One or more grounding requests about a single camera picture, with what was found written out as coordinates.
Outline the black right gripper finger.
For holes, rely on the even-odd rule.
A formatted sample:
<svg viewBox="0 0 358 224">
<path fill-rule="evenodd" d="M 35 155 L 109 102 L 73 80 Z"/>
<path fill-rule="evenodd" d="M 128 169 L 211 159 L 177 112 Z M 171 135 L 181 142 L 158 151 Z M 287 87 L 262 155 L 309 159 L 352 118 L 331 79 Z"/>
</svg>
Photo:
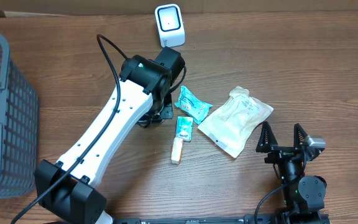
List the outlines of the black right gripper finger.
<svg viewBox="0 0 358 224">
<path fill-rule="evenodd" d="M 296 123 L 294 125 L 294 141 L 293 146 L 294 147 L 300 147 L 303 144 L 303 141 L 307 137 L 307 133 L 304 131 L 304 129 L 301 127 L 299 123 Z"/>
<path fill-rule="evenodd" d="M 262 123 L 261 134 L 255 151 L 260 153 L 270 153 L 276 150 L 277 147 L 278 147 L 278 142 L 275 139 L 275 136 L 269 125 L 269 122 L 264 121 Z"/>
</svg>

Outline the blue Kleenex tissue pack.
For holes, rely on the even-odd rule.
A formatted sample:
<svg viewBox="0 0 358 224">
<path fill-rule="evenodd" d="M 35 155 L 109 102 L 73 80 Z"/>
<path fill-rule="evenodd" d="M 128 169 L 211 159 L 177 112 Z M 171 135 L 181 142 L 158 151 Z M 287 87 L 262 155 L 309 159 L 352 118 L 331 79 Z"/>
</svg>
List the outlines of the blue Kleenex tissue pack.
<svg viewBox="0 0 358 224">
<path fill-rule="evenodd" d="M 193 118 L 187 116 L 179 116 L 177 118 L 177 128 L 175 136 L 182 138 L 186 142 L 190 142 L 193 132 Z"/>
</svg>

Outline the teal tissue pack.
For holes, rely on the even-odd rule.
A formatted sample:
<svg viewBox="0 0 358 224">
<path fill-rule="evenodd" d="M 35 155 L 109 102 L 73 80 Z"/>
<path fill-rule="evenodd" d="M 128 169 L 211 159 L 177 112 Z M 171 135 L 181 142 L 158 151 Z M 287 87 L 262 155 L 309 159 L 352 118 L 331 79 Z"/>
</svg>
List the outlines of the teal tissue pack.
<svg viewBox="0 0 358 224">
<path fill-rule="evenodd" d="M 196 124 L 200 124 L 208 115 L 211 104 L 199 100 L 184 85 L 180 88 L 180 95 L 175 106 L 190 115 Z"/>
</svg>

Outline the orange white tissue pack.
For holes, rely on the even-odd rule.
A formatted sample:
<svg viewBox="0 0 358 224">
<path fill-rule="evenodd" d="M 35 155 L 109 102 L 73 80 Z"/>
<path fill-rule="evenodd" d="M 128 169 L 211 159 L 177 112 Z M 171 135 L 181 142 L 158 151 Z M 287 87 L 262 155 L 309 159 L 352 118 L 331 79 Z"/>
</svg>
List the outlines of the orange white tissue pack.
<svg viewBox="0 0 358 224">
<path fill-rule="evenodd" d="M 178 165 L 180 163 L 183 150 L 183 142 L 184 140 L 182 138 L 174 138 L 171 153 L 172 164 Z"/>
</svg>

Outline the beige plastic pouch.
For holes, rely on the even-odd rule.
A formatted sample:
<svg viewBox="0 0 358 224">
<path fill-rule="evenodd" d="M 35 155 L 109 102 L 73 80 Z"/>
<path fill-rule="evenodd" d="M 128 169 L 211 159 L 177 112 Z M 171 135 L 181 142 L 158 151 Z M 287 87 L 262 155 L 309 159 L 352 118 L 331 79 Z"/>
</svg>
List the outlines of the beige plastic pouch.
<svg viewBox="0 0 358 224">
<path fill-rule="evenodd" d="M 205 118 L 198 129 L 231 157 L 237 158 L 253 130 L 272 112 L 273 107 L 237 86 L 231 90 L 225 104 Z"/>
</svg>

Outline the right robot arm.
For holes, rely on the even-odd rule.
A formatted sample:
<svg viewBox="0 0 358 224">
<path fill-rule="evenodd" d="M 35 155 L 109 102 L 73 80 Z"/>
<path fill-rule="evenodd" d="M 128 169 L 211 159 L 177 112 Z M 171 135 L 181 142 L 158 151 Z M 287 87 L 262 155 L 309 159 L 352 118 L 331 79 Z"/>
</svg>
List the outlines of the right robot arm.
<svg viewBox="0 0 358 224">
<path fill-rule="evenodd" d="M 306 175 L 306 164 L 316 159 L 326 147 L 321 138 L 307 134 L 300 124 L 294 125 L 293 146 L 279 146 L 268 122 L 262 129 L 256 152 L 266 153 L 266 164 L 273 165 L 281 186 L 269 192 L 258 203 L 254 223 L 259 221 L 262 204 L 273 194 L 283 192 L 285 207 L 276 209 L 270 223 L 329 223 L 329 216 L 320 214 L 324 208 L 327 183 L 318 175 Z"/>
</svg>

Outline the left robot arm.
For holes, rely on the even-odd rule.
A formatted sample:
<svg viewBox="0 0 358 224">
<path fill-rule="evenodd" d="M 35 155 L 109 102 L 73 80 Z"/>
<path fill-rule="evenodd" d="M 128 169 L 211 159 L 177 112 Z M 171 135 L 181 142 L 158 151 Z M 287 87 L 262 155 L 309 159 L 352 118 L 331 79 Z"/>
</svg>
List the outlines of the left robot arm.
<svg viewBox="0 0 358 224">
<path fill-rule="evenodd" d="M 113 223 L 97 191 L 107 166 L 131 129 L 173 118 L 175 80 L 186 72 L 181 53 L 164 47 L 155 60 L 125 59 L 109 101 L 80 139 L 56 163 L 35 171 L 39 205 L 67 223 Z"/>
</svg>

